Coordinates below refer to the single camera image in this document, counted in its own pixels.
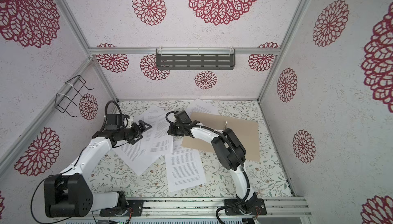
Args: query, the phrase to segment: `black cable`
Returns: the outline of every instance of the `black cable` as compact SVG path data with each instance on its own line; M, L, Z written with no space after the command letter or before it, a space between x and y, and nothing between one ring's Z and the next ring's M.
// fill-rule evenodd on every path
M217 220L219 220L219 222L220 222L221 224L226 224L226 223L223 222L223 221L220 219L220 217L219 217L219 212L222 211L222 210L224 210L224 209L229 209L229 208L232 208L232 207L241 205L242 203L244 203L244 202L246 201L248 195L250 194L250 181L248 180L246 171L243 171L243 175L244 175L244 177L246 178L246 183L247 183L247 192L246 192L246 195L245 195L245 196L243 197L243 199L240 200L239 202L236 202L236 203L231 204L231 205L228 205L228 206L220 207L220 208L218 208L218 209L216 210L216 217L217 217Z
M118 145L118 146L115 146L115 147L112 147L112 148L121 147L122 145L125 145L125 144L129 144L129 143L128 143L128 142L126 142L126 143L124 143L124 144L121 144L121 145Z
M214 129L212 129L212 128L203 126L203 125L192 125L192 124L174 123L174 122L172 122L172 121L170 121L170 120L168 119L168 115L169 115L169 114L175 114L175 113L177 113L177 112L168 112L168 113L166 114L165 119L167 120L168 123L171 123L171 124L176 125L176 126L188 126L188 127L194 127L194 128L204 128L204 129L207 129L207 130L209 130L209 131L212 131L213 133L218 134L218 135L228 144L229 148L233 151L233 153L234 153L236 159L238 160L239 164L241 165L241 169L242 169L242 170L244 169L243 160L240 159L240 157L239 157L239 155L236 153L235 148L233 147L232 143L230 143L229 140L228 140L222 133L220 133L220 132L218 132L218 131L216 131L216 130L214 130Z
M78 159L76 160L76 162L74 163L74 166L71 167L70 169L68 169L66 172L72 170L72 169L75 167L75 165L78 163L79 158L81 157L82 152L85 150L85 148L83 148L83 149L81 150L81 153L79 153L79 157L78 157ZM38 188L40 187L41 183L44 182L44 180L48 179L49 177L62 175L62 174L65 174L66 172L63 172L63 173L60 173L60 174L55 174L55 175L50 175L50 176L44 178L44 179L38 184L38 186L35 188L35 190L34 190L34 192L33 192L33 195L32 195L32 200L30 201L30 212L31 212L31 214L32 214L33 219L34 219L37 223L40 223L40 224L54 224L54 223L62 222L62 221L65 221L65 220L68 220L69 218L71 218L71 217L67 217L67 218L65 218L65 219L62 219L62 220L59 220L59 221L55 221L55 222L40 222L40 221L38 221L38 220L36 219L36 217L35 217L34 214L33 214L33 199L34 199L34 195L35 195L35 193L37 192Z
M108 102L106 103L106 105L105 105L105 117L104 117L104 122L102 123L102 126L101 126L101 129L100 129L100 130L104 130L104 128L105 128L105 124L106 124L106 115L108 114L108 106L109 106L110 103L114 103L114 104L116 105L117 109L119 110L120 115L123 115L123 114L121 113L120 106L119 106L119 104L118 104L116 101L114 101L114 100L108 101Z
M95 222L96 224L98 224L97 221L96 221L96 218L94 217L93 212L91 212L91 215L93 216L94 222Z

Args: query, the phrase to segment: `aluminum rail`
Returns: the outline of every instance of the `aluminum rail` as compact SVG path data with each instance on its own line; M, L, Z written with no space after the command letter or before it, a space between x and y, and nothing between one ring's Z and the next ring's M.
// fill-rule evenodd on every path
M281 53L279 48L89 48L91 54L273 54Z

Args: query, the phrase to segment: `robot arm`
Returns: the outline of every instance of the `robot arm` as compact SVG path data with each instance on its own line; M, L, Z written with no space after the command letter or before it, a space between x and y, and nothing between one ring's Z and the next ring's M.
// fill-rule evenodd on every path
M238 200L244 199L244 197L247 195L245 202L238 206L239 209L244 214L251 213L255 208L255 203L257 202L258 198L257 194L254 192L251 186L249 187L250 190L247 193L248 180L244 174L245 169L241 164L241 162L244 164L246 161L246 149L243 147L235 133L230 128L227 128L224 131L212 130L211 128L203 126L203 124L199 121L191 121L185 111L170 113L174 113L176 123L171 123L167 119L167 121L170 122L168 134L173 136L190 136L192 138L202 139L208 143L211 143L219 162L231 173L235 183L236 196ZM221 133L225 139L223 139L222 136L215 133L214 131Z
M139 125L121 114L107 114L105 130L97 131L80 156L60 174L44 181L45 213L47 217L84 217L88 212L113 208L120 215L126 211L127 203L123 192L92 193L85 179L101 158L115 147L118 141L135 144L142 133L151 126L143 121Z

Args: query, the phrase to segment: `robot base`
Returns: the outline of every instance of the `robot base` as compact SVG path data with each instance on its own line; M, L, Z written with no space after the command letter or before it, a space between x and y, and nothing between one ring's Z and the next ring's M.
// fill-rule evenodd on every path
M238 199L233 199L233 198L225 199L224 204L225 204L225 206L228 206L228 205L234 204L238 201L239 201ZM239 207L236 206L233 208L226 209L225 214L226 215L244 215L245 213L242 213L242 211L239 209ZM265 202L263 201L263 199L260 199L260 198L256 200L254 207L250 210L250 213L248 215L257 215L257 214L258 215L266 215L267 214Z
M143 209L143 200L130 200L125 199L124 192L119 193L119 202L116 207L102 209L99 213L101 217L114 217L114 216L130 216L130 211L127 208L133 210L131 216L141 216Z

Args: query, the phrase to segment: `patterned wall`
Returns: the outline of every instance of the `patterned wall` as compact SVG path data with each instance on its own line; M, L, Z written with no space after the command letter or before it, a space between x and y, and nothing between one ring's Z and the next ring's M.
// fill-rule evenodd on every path
M86 59L53 0L0 1L0 157Z
M277 48L299 0L66 1L94 47ZM232 71L159 71L153 55L98 60L122 99L255 99L273 56L237 55Z
M37 137L26 148L9 169L0 183L0 215L1 223L33 223L30 215L30 198L37 184L49 176L67 167L80 153L91 136L100 129L104 107L109 95L98 79L93 67L90 66L82 74L86 86L81 95L76 95L75 103L67 109L67 113L56 111L43 125ZM61 106L69 101L64 99ZM48 222L44 210L43 186L34 197L33 210L39 221Z
M86 57L53 0L0 0L0 33L2 157ZM77 117L56 111L2 177L1 223L33 223L28 200L38 182L68 166L100 128L110 97L92 67L83 77L94 89L82 88L67 109ZM45 222L42 189L33 209Z
M393 0L312 0L262 102L317 223L393 222Z

